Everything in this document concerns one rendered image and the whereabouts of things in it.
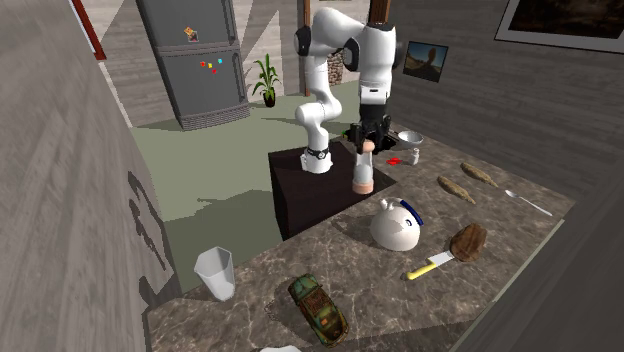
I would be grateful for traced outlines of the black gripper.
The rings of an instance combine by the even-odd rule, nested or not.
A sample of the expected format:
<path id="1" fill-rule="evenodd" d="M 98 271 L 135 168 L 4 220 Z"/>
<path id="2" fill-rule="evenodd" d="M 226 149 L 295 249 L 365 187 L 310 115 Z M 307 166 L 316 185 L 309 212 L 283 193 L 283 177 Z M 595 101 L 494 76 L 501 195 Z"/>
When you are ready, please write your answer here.
<path id="1" fill-rule="evenodd" d="M 363 152 L 365 141 L 364 129 L 375 129 L 374 144 L 376 148 L 391 148 L 392 139 L 388 136 L 391 117 L 386 113 L 387 106 L 361 104 L 359 106 L 360 124 L 351 124 L 349 141 L 356 147 L 357 153 Z"/>

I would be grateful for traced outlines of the white bottle with peach ends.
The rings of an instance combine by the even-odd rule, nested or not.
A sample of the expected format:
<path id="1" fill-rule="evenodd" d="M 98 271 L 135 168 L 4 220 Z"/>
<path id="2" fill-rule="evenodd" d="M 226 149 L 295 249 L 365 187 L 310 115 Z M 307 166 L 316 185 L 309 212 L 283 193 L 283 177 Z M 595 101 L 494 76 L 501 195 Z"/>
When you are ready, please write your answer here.
<path id="1" fill-rule="evenodd" d="M 352 189 L 360 195 L 370 194 L 374 190 L 372 152 L 375 144 L 370 140 L 365 140 L 362 145 L 362 152 L 356 153 Z"/>

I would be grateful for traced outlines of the dark robot stand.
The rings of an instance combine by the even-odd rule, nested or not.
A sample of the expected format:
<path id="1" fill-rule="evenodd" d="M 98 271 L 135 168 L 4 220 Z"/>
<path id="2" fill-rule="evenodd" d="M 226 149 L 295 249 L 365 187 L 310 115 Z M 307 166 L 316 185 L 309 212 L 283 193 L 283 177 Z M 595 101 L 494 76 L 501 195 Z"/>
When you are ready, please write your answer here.
<path id="1" fill-rule="evenodd" d="M 301 148 L 268 155 L 275 218 L 284 240 L 366 199 L 352 190 L 352 151 L 338 140 L 329 150 L 333 165 L 323 174 L 302 169 Z"/>

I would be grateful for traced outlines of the white round figure blue band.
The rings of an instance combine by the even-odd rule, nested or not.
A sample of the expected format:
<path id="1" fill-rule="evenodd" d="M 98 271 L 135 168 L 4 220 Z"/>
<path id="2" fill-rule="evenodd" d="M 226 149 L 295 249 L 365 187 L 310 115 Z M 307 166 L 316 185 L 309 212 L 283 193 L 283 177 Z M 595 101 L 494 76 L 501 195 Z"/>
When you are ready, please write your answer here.
<path id="1" fill-rule="evenodd" d="M 379 201 L 380 211 L 373 216 L 370 233 L 383 248 L 409 251 L 417 246 L 423 221 L 404 199 L 389 197 Z"/>

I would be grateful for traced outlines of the brown bread loaf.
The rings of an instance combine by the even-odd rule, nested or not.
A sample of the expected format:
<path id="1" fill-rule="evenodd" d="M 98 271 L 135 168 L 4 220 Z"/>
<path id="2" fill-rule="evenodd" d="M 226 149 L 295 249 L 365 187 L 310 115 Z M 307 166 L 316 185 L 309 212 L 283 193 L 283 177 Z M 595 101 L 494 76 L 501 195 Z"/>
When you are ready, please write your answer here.
<path id="1" fill-rule="evenodd" d="M 460 167 L 462 171 L 469 177 L 479 180 L 485 184 L 491 185 L 495 188 L 498 188 L 498 184 L 491 178 L 491 176 L 485 173 L 484 171 L 480 170 L 479 168 L 466 162 L 462 162 L 460 164 Z"/>
<path id="2" fill-rule="evenodd" d="M 469 194 L 469 192 L 467 190 L 465 190 L 464 188 L 462 188 L 461 186 L 459 186 L 458 184 L 454 183 L 453 181 L 451 181 L 450 179 L 444 177 L 444 176 L 438 176 L 437 177 L 437 182 L 440 185 L 440 187 L 445 190 L 447 193 L 454 195 L 464 201 L 467 201 L 471 204 L 475 204 L 476 201 L 471 197 L 471 195 Z"/>

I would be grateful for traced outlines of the green potted plant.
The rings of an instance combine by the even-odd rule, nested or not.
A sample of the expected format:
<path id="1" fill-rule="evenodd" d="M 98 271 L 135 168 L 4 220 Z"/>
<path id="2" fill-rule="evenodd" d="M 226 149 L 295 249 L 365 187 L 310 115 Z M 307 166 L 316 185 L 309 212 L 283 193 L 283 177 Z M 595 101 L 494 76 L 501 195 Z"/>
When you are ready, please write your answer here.
<path id="1" fill-rule="evenodd" d="M 272 108 L 276 103 L 275 83 L 280 83 L 276 69 L 271 65 L 270 55 L 266 54 L 264 60 L 256 60 L 261 72 L 258 75 L 259 81 L 255 84 L 252 94 L 260 93 L 265 106 Z"/>

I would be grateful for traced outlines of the silver spoon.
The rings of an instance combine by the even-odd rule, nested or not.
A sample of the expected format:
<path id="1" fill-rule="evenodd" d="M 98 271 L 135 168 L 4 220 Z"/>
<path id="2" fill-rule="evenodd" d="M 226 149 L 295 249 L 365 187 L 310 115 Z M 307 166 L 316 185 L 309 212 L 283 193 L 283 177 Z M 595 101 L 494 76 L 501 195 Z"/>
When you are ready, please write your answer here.
<path id="1" fill-rule="evenodd" d="M 519 194 L 517 194 L 517 193 L 515 193 L 515 192 L 513 192 L 511 190 L 506 189 L 504 192 L 505 192 L 506 195 L 508 195 L 511 198 L 520 199 L 520 200 L 526 202 L 527 204 L 531 205 L 533 208 L 537 209 L 538 211 L 542 212 L 543 214 L 545 214 L 547 216 L 550 216 L 550 217 L 553 216 L 553 214 L 551 212 L 549 212 L 548 210 L 543 209 L 542 207 L 534 204 L 533 202 L 529 201 L 528 199 L 520 196 Z"/>

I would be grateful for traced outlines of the grey refrigerator with magnets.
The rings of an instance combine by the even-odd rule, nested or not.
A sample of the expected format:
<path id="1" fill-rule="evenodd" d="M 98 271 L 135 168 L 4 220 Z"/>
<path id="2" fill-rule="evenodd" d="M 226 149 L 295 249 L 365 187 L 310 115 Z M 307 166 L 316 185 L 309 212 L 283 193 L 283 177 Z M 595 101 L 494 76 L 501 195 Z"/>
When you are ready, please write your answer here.
<path id="1" fill-rule="evenodd" d="M 232 0 L 136 0 L 184 130 L 249 116 Z"/>

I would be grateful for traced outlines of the rusty green toy car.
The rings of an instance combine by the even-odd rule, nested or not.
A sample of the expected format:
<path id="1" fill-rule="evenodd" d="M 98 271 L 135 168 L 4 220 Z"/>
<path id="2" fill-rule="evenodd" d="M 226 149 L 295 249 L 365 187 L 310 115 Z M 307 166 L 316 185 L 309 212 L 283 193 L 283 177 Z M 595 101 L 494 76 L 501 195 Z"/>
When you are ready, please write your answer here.
<path id="1" fill-rule="evenodd" d="M 297 277 L 288 286 L 288 292 L 326 348 L 334 348 L 346 339 L 349 324 L 344 314 L 313 274 Z"/>

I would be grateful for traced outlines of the white plastic cup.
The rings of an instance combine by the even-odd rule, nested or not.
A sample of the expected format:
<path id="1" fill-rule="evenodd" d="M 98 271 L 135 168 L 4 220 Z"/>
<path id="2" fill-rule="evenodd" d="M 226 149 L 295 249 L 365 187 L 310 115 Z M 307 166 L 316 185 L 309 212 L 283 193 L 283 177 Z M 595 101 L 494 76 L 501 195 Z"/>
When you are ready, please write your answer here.
<path id="1" fill-rule="evenodd" d="M 235 293 L 232 253 L 216 246 L 201 253 L 196 260 L 194 272 L 219 301 L 226 301 Z"/>

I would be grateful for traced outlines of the small landscape wall picture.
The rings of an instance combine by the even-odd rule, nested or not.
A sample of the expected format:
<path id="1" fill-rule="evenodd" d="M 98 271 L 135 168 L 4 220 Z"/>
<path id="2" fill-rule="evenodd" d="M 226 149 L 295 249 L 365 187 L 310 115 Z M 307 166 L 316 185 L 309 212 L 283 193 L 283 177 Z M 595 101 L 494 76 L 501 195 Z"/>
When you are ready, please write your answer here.
<path id="1" fill-rule="evenodd" d="M 448 52 L 447 46 L 410 41 L 403 73 L 438 83 Z"/>

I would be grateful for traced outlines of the yellow-handled knife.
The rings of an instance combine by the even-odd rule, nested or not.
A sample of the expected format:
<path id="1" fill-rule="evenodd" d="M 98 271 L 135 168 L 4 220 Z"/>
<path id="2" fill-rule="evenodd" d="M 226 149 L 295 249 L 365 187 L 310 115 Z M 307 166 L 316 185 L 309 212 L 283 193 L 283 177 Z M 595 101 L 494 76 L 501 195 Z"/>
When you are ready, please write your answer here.
<path id="1" fill-rule="evenodd" d="M 433 255 L 427 259 L 427 264 L 423 267 L 420 267 L 414 271 L 406 272 L 405 278 L 407 280 L 415 280 L 416 278 L 428 273 L 429 271 L 453 260 L 455 256 L 452 254 L 450 250 L 441 252 L 439 254 Z"/>

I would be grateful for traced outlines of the large white-framed wall picture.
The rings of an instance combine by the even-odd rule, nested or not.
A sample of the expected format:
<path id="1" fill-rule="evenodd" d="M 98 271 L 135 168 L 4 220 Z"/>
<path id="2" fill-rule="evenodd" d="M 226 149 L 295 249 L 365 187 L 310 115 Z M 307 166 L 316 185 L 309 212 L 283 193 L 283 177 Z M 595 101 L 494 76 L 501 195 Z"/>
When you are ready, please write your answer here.
<path id="1" fill-rule="evenodd" d="M 624 0 L 509 0 L 495 38 L 624 54 Z"/>

